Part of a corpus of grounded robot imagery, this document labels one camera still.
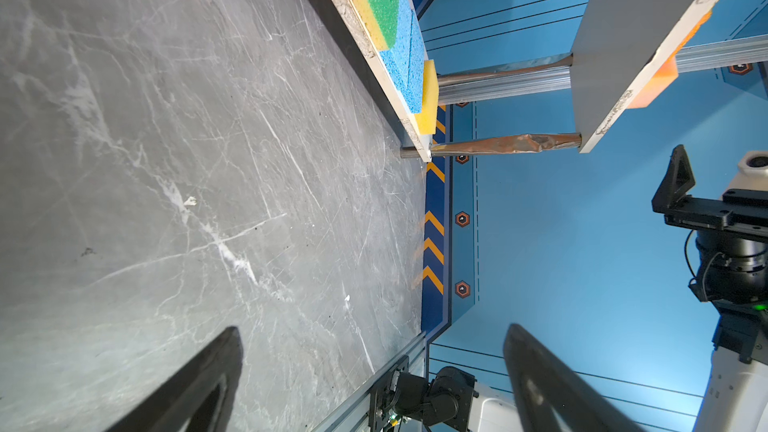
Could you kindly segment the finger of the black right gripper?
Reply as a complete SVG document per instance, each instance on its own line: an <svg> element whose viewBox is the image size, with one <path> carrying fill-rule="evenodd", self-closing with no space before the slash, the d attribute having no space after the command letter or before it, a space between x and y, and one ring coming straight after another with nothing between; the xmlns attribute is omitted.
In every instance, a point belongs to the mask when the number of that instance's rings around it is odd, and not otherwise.
<svg viewBox="0 0 768 432"><path fill-rule="evenodd" d="M677 145L670 156L666 173L651 205L656 213L690 213L695 203L688 192L696 185L685 147Z"/></svg>

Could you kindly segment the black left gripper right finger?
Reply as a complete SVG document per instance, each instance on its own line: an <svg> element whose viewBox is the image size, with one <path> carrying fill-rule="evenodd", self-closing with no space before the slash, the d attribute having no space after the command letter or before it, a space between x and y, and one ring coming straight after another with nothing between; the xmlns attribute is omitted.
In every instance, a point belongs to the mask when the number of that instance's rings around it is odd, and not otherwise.
<svg viewBox="0 0 768 432"><path fill-rule="evenodd" d="M525 431L641 429L521 325L509 327L503 356Z"/></svg>

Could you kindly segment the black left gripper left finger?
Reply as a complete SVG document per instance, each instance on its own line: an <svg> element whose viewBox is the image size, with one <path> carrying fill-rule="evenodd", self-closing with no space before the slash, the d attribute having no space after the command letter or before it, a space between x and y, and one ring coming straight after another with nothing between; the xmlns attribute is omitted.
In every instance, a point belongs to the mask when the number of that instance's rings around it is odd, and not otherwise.
<svg viewBox="0 0 768 432"><path fill-rule="evenodd" d="M243 345L230 326L111 431L225 431L242 372Z"/></svg>

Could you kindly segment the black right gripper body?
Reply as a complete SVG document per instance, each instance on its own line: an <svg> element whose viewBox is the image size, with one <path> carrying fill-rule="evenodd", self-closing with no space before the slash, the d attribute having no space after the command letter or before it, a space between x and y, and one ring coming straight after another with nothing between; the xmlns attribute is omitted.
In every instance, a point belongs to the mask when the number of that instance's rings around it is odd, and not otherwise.
<svg viewBox="0 0 768 432"><path fill-rule="evenodd" d="M730 189L722 200L690 195L674 199L658 192L653 198L653 211L662 214L670 226L767 242L766 191Z"/></svg>

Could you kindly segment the pink sponge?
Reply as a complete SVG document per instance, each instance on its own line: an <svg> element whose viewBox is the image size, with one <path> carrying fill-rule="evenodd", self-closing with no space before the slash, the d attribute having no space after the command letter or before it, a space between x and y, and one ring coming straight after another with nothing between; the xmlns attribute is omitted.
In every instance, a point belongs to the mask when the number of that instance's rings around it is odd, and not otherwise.
<svg viewBox="0 0 768 432"><path fill-rule="evenodd" d="M641 109L649 106L679 76L676 56L672 55L654 74L650 81L628 106L629 109Z"/></svg>

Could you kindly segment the yellow sponge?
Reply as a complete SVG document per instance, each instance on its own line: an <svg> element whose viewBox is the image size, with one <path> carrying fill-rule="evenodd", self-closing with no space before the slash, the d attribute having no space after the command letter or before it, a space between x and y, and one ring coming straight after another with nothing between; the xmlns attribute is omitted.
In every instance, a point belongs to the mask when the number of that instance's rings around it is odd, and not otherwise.
<svg viewBox="0 0 768 432"><path fill-rule="evenodd" d="M439 83L433 60L424 62L422 85L422 108L415 120L420 135L433 135L437 129L439 102Z"/></svg>

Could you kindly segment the blue sponge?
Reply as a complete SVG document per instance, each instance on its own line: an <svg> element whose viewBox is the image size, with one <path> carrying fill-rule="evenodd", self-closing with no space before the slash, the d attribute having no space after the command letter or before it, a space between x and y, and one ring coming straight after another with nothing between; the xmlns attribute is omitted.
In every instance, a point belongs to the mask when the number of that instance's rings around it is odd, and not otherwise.
<svg viewBox="0 0 768 432"><path fill-rule="evenodd" d="M398 0L398 18L394 45L380 53L388 74L396 88L405 93L410 66L412 10L410 0Z"/></svg>
<svg viewBox="0 0 768 432"><path fill-rule="evenodd" d="M410 14L410 20L408 74L404 97L409 112L416 115L422 112L425 48L419 21L414 11Z"/></svg>

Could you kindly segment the orange sponge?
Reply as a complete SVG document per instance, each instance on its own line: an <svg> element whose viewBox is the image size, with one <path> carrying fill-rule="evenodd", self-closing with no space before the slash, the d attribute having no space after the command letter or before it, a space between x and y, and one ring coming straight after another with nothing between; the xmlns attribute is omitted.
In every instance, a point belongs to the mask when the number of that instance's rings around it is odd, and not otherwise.
<svg viewBox="0 0 768 432"><path fill-rule="evenodd" d="M711 18L711 16L712 16L712 10L708 11L699 20L699 22L689 31L689 33L686 35L686 37L682 40L682 42L679 44L679 46L676 48L676 50L672 54L673 56L676 56L686 46L686 44L696 35L696 33Z"/></svg>

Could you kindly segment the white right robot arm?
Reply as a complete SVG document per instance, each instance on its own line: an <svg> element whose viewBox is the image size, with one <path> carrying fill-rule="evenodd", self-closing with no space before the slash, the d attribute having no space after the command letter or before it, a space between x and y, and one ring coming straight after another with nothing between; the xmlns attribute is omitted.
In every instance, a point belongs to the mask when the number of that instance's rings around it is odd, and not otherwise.
<svg viewBox="0 0 768 432"><path fill-rule="evenodd" d="M751 152L718 199L691 195L695 178L683 146L673 149L652 208L688 231L698 250L689 289L719 320L698 431L767 427L767 156ZM372 391L369 426L393 431L408 420L425 430L636 431L632 421L518 324L503 348L512 396L504 399L456 367L433 378L391 369Z"/></svg>

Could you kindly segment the white two-tier shelf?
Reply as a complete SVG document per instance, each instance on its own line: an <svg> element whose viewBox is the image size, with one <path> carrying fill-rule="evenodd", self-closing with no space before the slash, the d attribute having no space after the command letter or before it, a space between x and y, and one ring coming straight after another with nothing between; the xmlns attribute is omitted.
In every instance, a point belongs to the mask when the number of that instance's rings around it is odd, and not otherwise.
<svg viewBox="0 0 768 432"><path fill-rule="evenodd" d="M437 156L527 154L571 148L588 153L652 78L642 74L626 90L572 86L576 125L573 133L522 134L458 146L434 145L427 135L419 134L415 116L408 112L405 99L396 91L353 0L331 1L413 143L402 148L404 158L429 162ZM665 62L717 1L589 0L572 47L574 57L616 54L625 63L637 59L647 65L652 58Z"/></svg>

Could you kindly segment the aluminium front rail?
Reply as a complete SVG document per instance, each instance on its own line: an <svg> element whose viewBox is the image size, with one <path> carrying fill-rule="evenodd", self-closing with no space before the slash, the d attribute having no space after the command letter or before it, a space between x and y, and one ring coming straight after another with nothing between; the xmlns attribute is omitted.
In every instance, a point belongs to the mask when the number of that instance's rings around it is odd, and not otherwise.
<svg viewBox="0 0 768 432"><path fill-rule="evenodd" d="M423 365L425 350L426 334L421 332L312 431L370 431L371 423L377 421L376 402L386 404L385 399L377 399L376 395L381 391L386 394L396 371L411 372L416 365Z"/></svg>

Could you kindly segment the aluminium corner post right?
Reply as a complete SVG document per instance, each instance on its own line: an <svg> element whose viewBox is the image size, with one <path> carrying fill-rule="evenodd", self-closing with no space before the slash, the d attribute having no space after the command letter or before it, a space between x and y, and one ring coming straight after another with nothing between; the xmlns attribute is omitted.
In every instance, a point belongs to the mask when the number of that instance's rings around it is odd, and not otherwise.
<svg viewBox="0 0 768 432"><path fill-rule="evenodd" d="M682 74L723 67L744 71L747 65L766 60L767 36L762 34L685 46L673 56L672 64ZM487 71L441 76L438 79L439 99L445 105L463 105L566 90L572 86L620 87L626 90L638 76L652 77L663 63L662 59L654 58L647 65L637 59L625 63L616 54L602 58L572 55L546 57Z"/></svg>

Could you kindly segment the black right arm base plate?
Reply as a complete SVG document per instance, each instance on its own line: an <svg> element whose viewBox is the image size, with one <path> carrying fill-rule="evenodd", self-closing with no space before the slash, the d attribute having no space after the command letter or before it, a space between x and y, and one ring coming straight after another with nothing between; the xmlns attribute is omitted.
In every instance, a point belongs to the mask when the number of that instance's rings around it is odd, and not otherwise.
<svg viewBox="0 0 768 432"><path fill-rule="evenodd" d="M407 355L401 356L371 387L367 414L368 427L371 432L385 431L391 427L394 404L398 400L396 383L399 375L408 371L409 362L410 359Z"/></svg>

